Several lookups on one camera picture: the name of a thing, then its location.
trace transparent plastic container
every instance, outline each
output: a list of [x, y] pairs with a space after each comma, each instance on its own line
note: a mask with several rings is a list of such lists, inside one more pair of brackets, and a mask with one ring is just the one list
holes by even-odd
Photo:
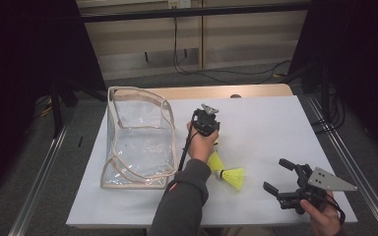
[[108, 89], [106, 163], [102, 188], [164, 188], [177, 170], [168, 101], [140, 88]]

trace yellow shuttlecock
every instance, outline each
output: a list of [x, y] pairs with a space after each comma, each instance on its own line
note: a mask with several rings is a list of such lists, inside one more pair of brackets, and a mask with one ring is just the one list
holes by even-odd
[[244, 169], [229, 169], [217, 172], [217, 177], [222, 178], [236, 190], [240, 190], [244, 182]]
[[210, 166], [212, 171], [218, 171], [218, 170], [223, 170], [225, 167], [223, 167], [222, 161], [220, 159], [220, 156], [216, 151], [214, 151], [210, 159], [208, 160], [208, 165]]

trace person's hand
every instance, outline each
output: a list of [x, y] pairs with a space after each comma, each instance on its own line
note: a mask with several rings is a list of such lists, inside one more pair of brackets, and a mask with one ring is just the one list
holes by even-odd
[[[187, 129], [190, 129], [191, 122], [186, 125]], [[191, 137], [198, 131], [192, 127], [190, 131]], [[201, 134], [197, 134], [193, 137], [192, 142], [189, 145], [188, 153], [192, 158], [200, 159], [205, 163], [208, 162], [210, 155], [214, 150], [214, 142], [218, 138], [218, 131], [214, 131], [208, 137], [203, 137]]]
[[[327, 194], [334, 197], [331, 191], [327, 192]], [[339, 214], [332, 206], [323, 204], [320, 209], [317, 209], [306, 200], [301, 200], [300, 205], [311, 215], [311, 226], [316, 236], [333, 236], [340, 231]]]

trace white tabletop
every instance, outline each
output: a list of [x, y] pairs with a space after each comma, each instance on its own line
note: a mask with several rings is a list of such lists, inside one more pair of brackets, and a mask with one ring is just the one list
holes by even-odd
[[[220, 110], [219, 154], [225, 168], [243, 167], [244, 186], [236, 191], [211, 176], [210, 198], [203, 208], [203, 226], [278, 225], [308, 222], [309, 216], [281, 209], [275, 197], [263, 190], [267, 181], [283, 192], [294, 192], [297, 175], [279, 165], [285, 158], [334, 173], [309, 125], [296, 96], [253, 98], [179, 99], [169, 101], [176, 127], [177, 156], [187, 136], [186, 123], [205, 103]], [[80, 228], [130, 228], [150, 226], [163, 190], [101, 189], [105, 162], [106, 114], [101, 122], [80, 189], [67, 224]], [[357, 222], [342, 192], [335, 198], [346, 222]]]

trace metal rail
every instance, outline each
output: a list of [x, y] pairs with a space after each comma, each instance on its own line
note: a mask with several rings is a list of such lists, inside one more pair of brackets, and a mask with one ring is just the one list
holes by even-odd
[[[315, 115], [318, 119], [323, 119], [323, 114], [321, 112], [321, 104], [318, 102], [316, 97], [308, 97], [308, 102], [310, 103]], [[332, 124], [324, 124], [324, 129], [334, 129]], [[336, 130], [327, 132], [328, 138], [332, 142], [334, 148], [339, 154], [341, 160], [343, 161], [348, 173], [351, 178], [356, 183], [359, 192], [366, 200], [368, 206], [373, 212], [373, 215], [378, 221], [378, 195], [373, 190], [369, 182], [367, 181], [364, 174], [361, 172], [351, 153], [348, 151], [346, 145], [343, 143], [343, 140], [340, 138]]]
[[61, 145], [63, 144], [64, 137], [66, 135], [66, 130], [69, 124], [72, 121], [75, 108], [70, 108], [66, 114], [66, 122], [62, 127], [60, 134], [56, 139], [53, 139], [50, 149], [47, 152], [47, 155], [41, 165], [41, 168], [38, 171], [35, 181], [30, 189], [29, 194], [27, 195], [26, 200], [17, 215], [17, 218], [12, 225], [12, 228], [9, 232], [9, 236], [23, 236], [25, 235], [27, 228], [30, 224], [32, 214], [35, 210], [35, 207], [38, 203], [39, 197], [41, 196], [42, 190], [44, 189], [45, 182], [51, 171], [54, 160], [57, 157], [57, 153], [60, 150]]

